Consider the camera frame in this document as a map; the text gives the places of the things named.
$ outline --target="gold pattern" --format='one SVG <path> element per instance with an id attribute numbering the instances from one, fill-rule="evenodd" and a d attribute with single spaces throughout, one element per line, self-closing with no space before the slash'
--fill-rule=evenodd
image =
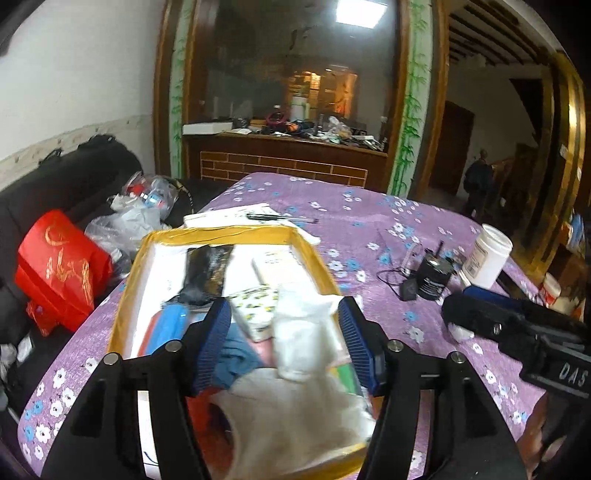
<path id="1" fill-rule="evenodd" d="M 70 260 L 67 263 L 67 268 L 64 268 L 63 263 L 64 249 L 61 248 L 57 254 L 57 265 L 55 271 L 53 270 L 53 257 L 49 257 L 47 260 L 46 279 L 50 279 L 55 274 L 57 281 L 65 283 L 68 278 L 76 277 L 82 284 L 82 290 L 84 291 L 84 297 L 86 303 L 90 306 L 94 305 L 92 297 L 92 285 L 90 283 L 90 265 L 87 260 L 81 260 L 80 274 L 76 272 L 74 262 Z"/>
<path id="2" fill-rule="evenodd" d="M 56 238 L 57 240 L 53 240 L 50 236 L 51 230 L 54 229 L 56 226 L 55 224 L 48 226 L 45 229 L 45 241 L 47 242 L 48 245 L 51 245 L 52 247 L 60 247 L 62 245 L 65 245 L 68 243 L 68 240 L 65 239 L 64 234 L 62 232 L 57 232 L 56 233 Z"/>

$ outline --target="red gift bag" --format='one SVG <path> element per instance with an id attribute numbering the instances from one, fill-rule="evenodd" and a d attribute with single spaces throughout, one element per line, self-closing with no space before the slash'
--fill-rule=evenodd
<path id="1" fill-rule="evenodd" d="M 18 248 L 15 282 L 44 334 L 57 323 L 75 332 L 111 274 L 110 256 L 59 210 L 39 218 Z"/>

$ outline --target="purple bedsheet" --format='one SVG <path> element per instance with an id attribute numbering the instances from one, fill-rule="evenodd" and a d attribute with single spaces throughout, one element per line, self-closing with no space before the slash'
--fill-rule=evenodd
<path id="1" fill-rule="evenodd" d="M 434 206 L 358 187 L 348 187 L 277 174 L 245 177 L 210 202 L 207 209 L 268 202 L 291 216 L 318 218 L 300 226 L 322 239 L 317 246 L 341 292 L 353 295 L 368 319 L 379 322 L 390 338 L 417 352 L 445 357 L 453 350 L 466 354 L 481 375 L 515 438 L 542 391 L 519 379 L 520 364 L 501 355 L 496 344 L 475 338 L 456 343 L 440 316 L 441 302 L 421 298 L 398 300 L 376 272 L 398 265 L 413 242 L 435 249 L 469 253 L 480 231 L 470 219 Z M 505 271 L 529 294 L 528 278 L 509 260 Z M 118 287 L 80 327 L 56 358 L 21 418 L 18 438 L 26 460 L 40 475 L 64 418 L 96 363 L 104 356 L 124 284 Z M 424 468 L 426 431 L 419 427 L 410 477 Z"/>

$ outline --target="black package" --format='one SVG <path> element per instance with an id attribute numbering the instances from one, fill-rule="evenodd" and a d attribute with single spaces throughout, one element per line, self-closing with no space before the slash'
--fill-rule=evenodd
<path id="1" fill-rule="evenodd" d="M 189 249 L 183 288 L 169 302 L 200 307 L 221 297 L 233 249 L 234 245 L 204 245 Z"/>

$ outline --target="wooden ceiling beam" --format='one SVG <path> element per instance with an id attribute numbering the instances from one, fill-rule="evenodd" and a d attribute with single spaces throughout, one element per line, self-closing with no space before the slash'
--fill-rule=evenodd
<path id="1" fill-rule="evenodd" d="M 515 59 L 519 62 L 519 63 L 523 63 L 523 60 L 521 59 L 521 57 L 519 55 L 517 55 L 517 53 L 515 53 L 514 50 L 512 50 L 511 48 L 509 48 L 507 45 L 505 45 L 503 42 L 501 42 L 500 40 L 497 40 L 495 37 L 493 37 L 492 35 L 486 33 L 484 30 L 481 30 L 478 27 L 475 27 L 474 25 L 472 25 L 469 21 L 464 20 L 462 17 L 459 17 L 456 14 L 450 14 L 449 17 L 453 20 L 455 20 L 456 22 L 458 22 L 459 24 L 464 25 L 464 27 L 469 28 L 470 30 L 472 30 L 474 33 L 477 33 L 478 35 L 480 35 L 481 37 L 487 39 L 490 42 L 493 42 L 495 45 L 497 45 L 498 47 L 502 48 L 503 50 L 505 50 L 507 53 L 509 53 L 512 57 L 515 57 Z"/>
<path id="2" fill-rule="evenodd" d="M 451 43 L 453 43 L 454 45 L 458 46 L 458 47 L 462 47 L 463 49 L 469 51 L 470 53 L 473 53 L 474 55 L 482 55 L 486 61 L 491 64 L 491 65 L 496 65 L 496 62 L 492 60 L 492 58 L 490 58 L 488 55 L 486 55 L 485 53 L 482 53 L 481 51 L 478 51 L 477 49 L 473 48 L 472 46 L 462 42 L 461 40 L 458 40 L 456 38 L 453 37 L 449 37 L 449 41 Z"/>
<path id="3" fill-rule="evenodd" d="M 500 25 L 494 23 L 493 21 L 491 21 L 490 18 L 488 18 L 486 15 L 481 14 L 478 10 L 471 7 L 470 5 L 465 5 L 464 10 L 466 12 L 468 12 L 470 15 L 472 15 L 473 17 L 476 17 L 478 20 L 482 21 L 483 23 L 485 23 L 486 25 L 491 27 L 493 30 L 499 32 L 501 35 L 503 35 L 509 41 L 513 42 L 521 50 L 523 50 L 525 53 L 527 53 L 533 61 L 537 61 L 537 58 L 538 58 L 537 53 L 534 50 L 532 50 L 529 46 L 527 46 L 525 43 L 523 43 L 519 38 L 514 36 L 511 32 L 507 31 L 505 28 L 501 27 Z"/>
<path id="4" fill-rule="evenodd" d="M 465 38 L 466 40 L 472 42 L 474 45 L 478 45 L 479 47 L 484 48 L 485 50 L 491 52 L 501 62 L 505 63 L 506 65 L 509 65 L 509 60 L 507 60 L 503 55 L 501 55 L 499 52 L 497 52 L 490 45 L 487 45 L 483 41 L 478 40 L 476 37 L 472 37 L 471 35 L 463 32 L 462 30 L 460 30 L 456 27 L 453 27 L 452 25 L 449 26 L 449 31 L 452 33 L 455 33 L 456 35 L 459 35 L 462 38 Z"/>

